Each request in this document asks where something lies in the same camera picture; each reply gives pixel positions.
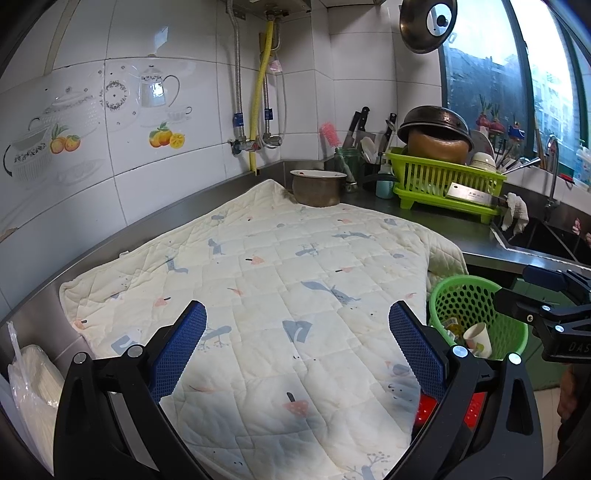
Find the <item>dish soap bottle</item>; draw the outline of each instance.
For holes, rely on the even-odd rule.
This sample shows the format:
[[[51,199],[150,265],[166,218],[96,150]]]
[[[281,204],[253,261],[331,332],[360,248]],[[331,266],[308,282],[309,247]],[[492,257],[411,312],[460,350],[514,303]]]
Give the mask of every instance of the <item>dish soap bottle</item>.
[[[379,173],[391,175],[392,181],[378,180],[375,183],[375,196],[385,200],[394,198],[394,192],[392,191],[394,188],[394,175],[392,175],[392,165],[390,165],[389,163],[383,163],[382,166],[380,166],[379,168]]]

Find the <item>metal bolt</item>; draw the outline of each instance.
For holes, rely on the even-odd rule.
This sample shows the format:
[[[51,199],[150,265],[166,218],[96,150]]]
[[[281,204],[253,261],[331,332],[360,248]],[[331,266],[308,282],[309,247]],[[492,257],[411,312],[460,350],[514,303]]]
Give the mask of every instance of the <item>metal bolt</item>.
[[[137,358],[144,352],[144,348],[141,345],[132,345],[127,349],[127,356],[131,358]]]
[[[514,365],[519,365],[521,363],[521,357],[517,355],[517,353],[510,353],[509,362],[511,362]]]
[[[74,363],[75,364],[83,364],[86,360],[86,354],[84,352],[78,352],[74,355]]]
[[[466,348],[463,347],[462,345],[456,345],[452,349],[452,352],[455,356],[458,356],[460,358],[464,358],[466,355],[468,355],[468,350],[466,350]]]

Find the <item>kitchen knife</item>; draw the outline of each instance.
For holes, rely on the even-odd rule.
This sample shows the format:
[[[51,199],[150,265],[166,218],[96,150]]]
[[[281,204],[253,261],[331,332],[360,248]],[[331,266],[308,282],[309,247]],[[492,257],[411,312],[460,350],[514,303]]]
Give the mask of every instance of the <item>kitchen knife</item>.
[[[357,124],[359,123],[360,117],[361,112],[355,112],[353,114],[353,120],[351,120],[349,131],[347,132],[347,136],[345,137],[345,141],[343,142],[343,148],[351,148],[353,146],[353,134],[355,133],[355,129],[357,128]]]
[[[386,121],[386,125],[388,125],[388,128],[386,129],[386,133],[384,134],[384,136],[380,140],[378,155],[384,153],[386,151],[386,149],[388,148],[388,144],[390,142],[390,137],[392,136],[392,132],[393,132],[392,127],[396,124],[396,117],[397,117],[397,115],[395,113],[391,113],[390,117]]]
[[[476,203],[486,207],[504,205],[506,200],[503,197],[495,197],[490,193],[482,192],[459,183],[450,183],[445,195],[446,198],[460,200],[461,202]]]
[[[363,137],[369,137],[372,142],[375,142],[375,134],[370,134],[365,131],[365,124],[368,120],[369,107],[364,106],[361,109],[361,117],[359,118],[359,125],[357,126],[357,134],[355,135],[355,146],[358,147]]]

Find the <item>window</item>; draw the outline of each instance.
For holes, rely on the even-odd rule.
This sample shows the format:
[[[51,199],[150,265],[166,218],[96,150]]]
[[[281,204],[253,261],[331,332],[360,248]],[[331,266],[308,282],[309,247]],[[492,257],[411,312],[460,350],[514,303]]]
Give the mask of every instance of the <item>window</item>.
[[[541,0],[511,0],[511,4],[527,44],[532,81],[547,87],[540,95],[534,90],[538,122],[548,111],[553,117],[550,128],[540,127],[540,134],[542,139],[556,135],[561,146],[560,162],[574,168],[580,137],[580,124],[574,123],[574,112],[579,104],[564,40]]]
[[[543,0],[457,3],[456,25],[440,50],[447,107],[477,128],[481,97],[498,105],[505,128],[518,121],[525,130],[517,153],[527,156],[535,154],[535,119],[542,141],[556,135],[561,163],[574,168],[579,138],[591,135],[591,69],[578,46]]]
[[[494,28],[475,21],[483,18]],[[517,47],[502,0],[459,0],[456,25],[443,44],[443,52],[447,106],[459,113],[469,128],[478,128],[481,96],[486,103],[499,105],[498,120],[505,127],[514,117],[521,125],[526,123]]]

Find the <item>dish towel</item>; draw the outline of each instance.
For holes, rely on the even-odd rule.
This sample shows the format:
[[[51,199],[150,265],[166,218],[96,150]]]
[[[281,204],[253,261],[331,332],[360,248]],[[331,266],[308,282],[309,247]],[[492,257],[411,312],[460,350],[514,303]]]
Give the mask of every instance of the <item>dish towel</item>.
[[[530,222],[530,218],[527,215],[527,205],[523,199],[517,196],[515,193],[509,193],[507,195],[507,212],[503,218],[503,225],[501,226],[504,232],[511,226],[513,220],[517,220],[513,228],[513,235],[523,233],[525,227]]]

